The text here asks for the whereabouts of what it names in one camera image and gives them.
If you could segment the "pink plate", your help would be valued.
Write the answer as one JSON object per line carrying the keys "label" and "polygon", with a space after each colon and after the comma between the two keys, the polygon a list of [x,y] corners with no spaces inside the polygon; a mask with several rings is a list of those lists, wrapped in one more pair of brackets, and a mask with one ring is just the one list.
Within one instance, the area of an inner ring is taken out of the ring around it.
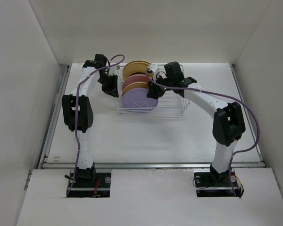
{"label": "pink plate", "polygon": [[131,75],[123,82],[122,89],[125,89],[128,85],[134,82],[146,82],[147,83],[148,81],[149,81],[149,78],[144,74]]}

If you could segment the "yellow patterned plate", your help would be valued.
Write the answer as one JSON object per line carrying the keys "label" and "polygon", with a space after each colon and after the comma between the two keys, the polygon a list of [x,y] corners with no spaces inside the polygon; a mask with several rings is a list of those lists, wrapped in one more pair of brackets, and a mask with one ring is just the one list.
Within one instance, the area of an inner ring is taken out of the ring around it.
{"label": "yellow patterned plate", "polygon": [[127,85],[123,91],[122,91],[122,97],[124,96],[125,93],[127,93],[128,91],[132,90],[132,89],[136,89],[136,88],[144,88],[144,89],[149,89],[148,84],[146,82],[133,82],[129,85]]}

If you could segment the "purple plate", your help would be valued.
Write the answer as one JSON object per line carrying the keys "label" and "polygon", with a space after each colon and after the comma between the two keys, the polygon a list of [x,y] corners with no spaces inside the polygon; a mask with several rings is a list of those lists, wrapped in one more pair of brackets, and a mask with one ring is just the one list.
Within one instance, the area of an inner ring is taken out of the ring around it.
{"label": "purple plate", "polygon": [[134,88],[122,96],[122,107],[136,113],[150,112],[158,105],[158,100],[147,97],[148,89]]}

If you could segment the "tan plate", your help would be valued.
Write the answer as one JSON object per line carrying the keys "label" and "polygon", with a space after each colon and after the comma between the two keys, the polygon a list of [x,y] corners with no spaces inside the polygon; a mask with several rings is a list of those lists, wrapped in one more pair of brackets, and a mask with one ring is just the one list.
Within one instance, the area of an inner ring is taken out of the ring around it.
{"label": "tan plate", "polygon": [[146,69],[150,65],[149,62],[143,60],[136,60],[127,63],[122,71],[122,78],[125,81],[128,77],[133,74],[145,74]]}

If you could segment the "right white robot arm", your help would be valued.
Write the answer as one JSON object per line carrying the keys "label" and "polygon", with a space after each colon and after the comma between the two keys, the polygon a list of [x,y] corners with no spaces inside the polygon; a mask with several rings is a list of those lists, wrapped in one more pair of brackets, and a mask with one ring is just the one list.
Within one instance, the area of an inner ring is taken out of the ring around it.
{"label": "right white robot arm", "polygon": [[192,77],[185,77],[178,62],[164,65],[164,72],[159,66],[149,64],[145,75],[149,78],[149,98],[158,99],[166,91],[172,90],[181,97],[192,101],[213,119],[212,134],[216,140],[215,157],[211,163],[212,172],[209,180],[218,186],[226,180],[234,149],[245,132],[245,122],[238,100],[228,103],[218,98],[218,93],[206,91]]}

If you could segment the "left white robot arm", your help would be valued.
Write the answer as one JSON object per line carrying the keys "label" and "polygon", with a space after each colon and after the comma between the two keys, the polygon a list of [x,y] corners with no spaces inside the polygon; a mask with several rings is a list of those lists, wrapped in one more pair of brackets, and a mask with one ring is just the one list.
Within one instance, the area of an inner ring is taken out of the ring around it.
{"label": "left white robot arm", "polygon": [[87,60],[82,66],[82,75],[78,84],[70,94],[64,94],[62,97],[64,124],[72,132],[77,145],[75,170],[90,170],[94,165],[88,141],[94,119],[89,95],[99,83],[105,94],[118,97],[118,75],[110,74],[109,70],[116,71],[119,64],[119,62],[113,64],[105,57]]}

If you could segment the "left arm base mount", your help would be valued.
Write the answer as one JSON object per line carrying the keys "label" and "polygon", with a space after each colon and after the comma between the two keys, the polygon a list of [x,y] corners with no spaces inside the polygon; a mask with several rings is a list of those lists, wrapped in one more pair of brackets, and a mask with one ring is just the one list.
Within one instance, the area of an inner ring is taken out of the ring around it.
{"label": "left arm base mount", "polygon": [[70,172],[64,175],[68,180],[67,198],[109,198],[111,173],[96,172],[96,169],[77,169],[75,174],[75,182],[72,184],[74,173]]}

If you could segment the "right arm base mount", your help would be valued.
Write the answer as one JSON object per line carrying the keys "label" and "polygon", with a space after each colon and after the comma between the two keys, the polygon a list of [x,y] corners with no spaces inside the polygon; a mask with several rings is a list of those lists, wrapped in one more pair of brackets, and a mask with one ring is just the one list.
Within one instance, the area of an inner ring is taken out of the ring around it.
{"label": "right arm base mount", "polygon": [[244,195],[244,187],[232,172],[214,175],[212,172],[195,172],[193,185],[197,197],[238,197]]}

